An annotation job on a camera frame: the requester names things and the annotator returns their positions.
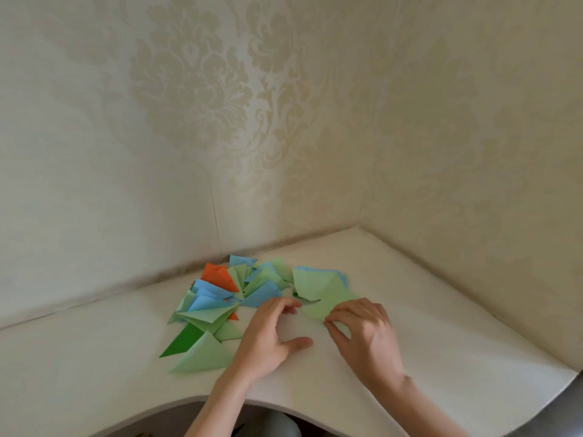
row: person's leg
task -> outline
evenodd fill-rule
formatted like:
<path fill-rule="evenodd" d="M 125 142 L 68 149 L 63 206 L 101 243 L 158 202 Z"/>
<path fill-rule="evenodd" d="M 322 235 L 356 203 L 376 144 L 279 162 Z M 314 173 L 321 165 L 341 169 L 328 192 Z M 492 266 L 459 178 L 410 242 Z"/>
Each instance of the person's leg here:
<path fill-rule="evenodd" d="M 235 437 L 302 437 L 302 434 L 294 420 L 282 412 L 270 410 L 245 424 Z"/>

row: white desk surface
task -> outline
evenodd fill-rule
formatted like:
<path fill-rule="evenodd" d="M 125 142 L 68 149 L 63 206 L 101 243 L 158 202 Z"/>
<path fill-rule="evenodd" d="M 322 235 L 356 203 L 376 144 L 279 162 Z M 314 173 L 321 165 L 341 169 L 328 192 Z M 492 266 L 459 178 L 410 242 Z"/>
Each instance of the white desk surface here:
<path fill-rule="evenodd" d="M 408 374 L 473 436 L 510 432 L 576 375 L 359 228 L 258 257 L 346 272 L 354 293 L 386 307 Z M 198 276 L 0 330 L 0 435 L 106 435 L 205 398 L 222 370 L 167 374 L 179 355 L 158 359 L 184 325 L 166 321 Z M 246 326 L 253 312 L 241 307 L 237 326 Z M 298 314 L 282 317 L 278 329 L 282 340 L 307 335 L 314 346 L 261 380 L 249 403 L 291 412 L 339 435 L 404 435 L 351 373 L 322 324 Z"/>

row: wall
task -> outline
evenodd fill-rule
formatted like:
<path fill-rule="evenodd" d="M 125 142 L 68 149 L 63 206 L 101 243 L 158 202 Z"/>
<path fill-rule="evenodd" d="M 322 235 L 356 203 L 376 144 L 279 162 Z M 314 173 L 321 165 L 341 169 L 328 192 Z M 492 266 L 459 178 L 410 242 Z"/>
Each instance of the wall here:
<path fill-rule="evenodd" d="M 583 368 L 583 0 L 402 0 L 361 224 Z"/>
<path fill-rule="evenodd" d="M 0 0 L 0 327 L 357 223 L 383 0 Z"/>

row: beige wallpaper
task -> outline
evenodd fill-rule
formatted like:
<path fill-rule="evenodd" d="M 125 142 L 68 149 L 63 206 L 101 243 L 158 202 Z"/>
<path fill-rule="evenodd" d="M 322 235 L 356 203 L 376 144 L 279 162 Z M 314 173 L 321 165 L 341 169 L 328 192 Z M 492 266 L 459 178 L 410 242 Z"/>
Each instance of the beige wallpaper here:
<path fill-rule="evenodd" d="M 583 0 L 397 10 L 361 224 L 582 369 Z"/>
<path fill-rule="evenodd" d="M 0 0 L 0 327 L 356 224 L 384 4 Z"/>

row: stack of paper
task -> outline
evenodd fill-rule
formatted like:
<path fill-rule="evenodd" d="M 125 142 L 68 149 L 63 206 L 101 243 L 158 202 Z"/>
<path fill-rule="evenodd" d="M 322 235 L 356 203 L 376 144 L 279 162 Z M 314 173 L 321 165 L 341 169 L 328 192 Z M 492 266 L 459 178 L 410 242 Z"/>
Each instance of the stack of paper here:
<path fill-rule="evenodd" d="M 229 322 L 238 320 L 235 311 L 244 307 L 258 308 L 281 291 L 294 285 L 294 296 L 311 305 L 303 312 L 324 320 L 330 310 L 344 301 L 356 299 L 348 290 L 346 275 L 337 270 L 295 267 L 283 259 L 257 263 L 251 257 L 233 256 L 229 266 L 206 264 L 202 277 L 186 292 L 168 323 L 188 324 L 164 350 L 160 357 L 184 353 L 171 372 L 204 371 L 225 368 L 233 356 L 221 342 L 242 337 Z"/>

